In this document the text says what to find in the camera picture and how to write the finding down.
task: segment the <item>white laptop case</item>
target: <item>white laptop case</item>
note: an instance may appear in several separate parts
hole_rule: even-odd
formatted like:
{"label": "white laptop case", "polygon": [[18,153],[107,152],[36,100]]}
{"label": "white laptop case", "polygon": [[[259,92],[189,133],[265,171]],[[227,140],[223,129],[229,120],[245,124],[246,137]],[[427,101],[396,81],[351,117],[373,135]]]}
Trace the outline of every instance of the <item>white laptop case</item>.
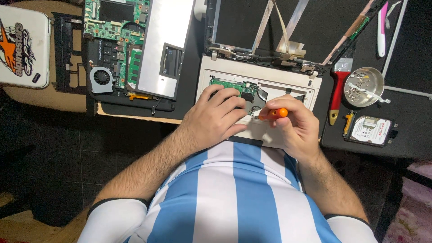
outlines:
{"label": "white laptop case", "polygon": [[0,6],[0,83],[49,84],[51,23],[37,11]]}

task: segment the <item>alpinestars logo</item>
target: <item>alpinestars logo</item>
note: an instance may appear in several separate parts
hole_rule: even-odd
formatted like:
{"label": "alpinestars logo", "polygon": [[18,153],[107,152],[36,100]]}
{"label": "alpinestars logo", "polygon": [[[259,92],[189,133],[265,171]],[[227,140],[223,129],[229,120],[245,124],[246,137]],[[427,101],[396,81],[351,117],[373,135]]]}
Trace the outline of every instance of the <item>alpinestars logo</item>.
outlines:
{"label": "alpinestars logo", "polygon": [[0,19],[0,61],[15,75],[30,76],[33,71],[32,39],[21,23],[4,27]]}

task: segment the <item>cooling fan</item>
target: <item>cooling fan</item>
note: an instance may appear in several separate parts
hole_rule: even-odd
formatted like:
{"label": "cooling fan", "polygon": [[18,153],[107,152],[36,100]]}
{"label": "cooling fan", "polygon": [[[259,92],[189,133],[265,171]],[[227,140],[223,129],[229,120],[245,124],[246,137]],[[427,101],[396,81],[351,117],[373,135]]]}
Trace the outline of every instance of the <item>cooling fan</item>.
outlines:
{"label": "cooling fan", "polygon": [[112,92],[113,77],[109,69],[105,67],[94,67],[90,71],[89,76],[92,83],[92,92],[94,94]]}

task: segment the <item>red paintbrush handle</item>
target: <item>red paintbrush handle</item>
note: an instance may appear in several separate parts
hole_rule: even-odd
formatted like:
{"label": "red paintbrush handle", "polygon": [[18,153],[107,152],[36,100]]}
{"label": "red paintbrush handle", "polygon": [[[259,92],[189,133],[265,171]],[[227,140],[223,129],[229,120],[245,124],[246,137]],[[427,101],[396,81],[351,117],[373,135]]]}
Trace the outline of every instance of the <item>red paintbrush handle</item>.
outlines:
{"label": "red paintbrush handle", "polygon": [[330,112],[329,112],[329,121],[330,125],[333,125],[336,121],[337,115],[339,114],[340,101],[342,99],[343,94],[343,86],[345,83],[346,77],[351,72],[332,72],[331,76],[334,80],[334,88],[333,95],[330,100]]}

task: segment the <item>orange screwdriver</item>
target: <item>orange screwdriver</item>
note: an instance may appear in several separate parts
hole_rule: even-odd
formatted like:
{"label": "orange screwdriver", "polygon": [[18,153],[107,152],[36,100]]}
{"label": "orange screwdriver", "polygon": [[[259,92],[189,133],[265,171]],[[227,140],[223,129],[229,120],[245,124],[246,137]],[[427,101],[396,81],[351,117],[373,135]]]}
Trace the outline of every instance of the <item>orange screwdriver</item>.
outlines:
{"label": "orange screwdriver", "polygon": [[256,115],[256,116],[254,116],[254,118],[260,119],[262,121],[264,121],[264,120],[277,120],[279,118],[286,117],[287,115],[288,115],[287,109],[279,108],[279,109],[270,110],[266,116]]}

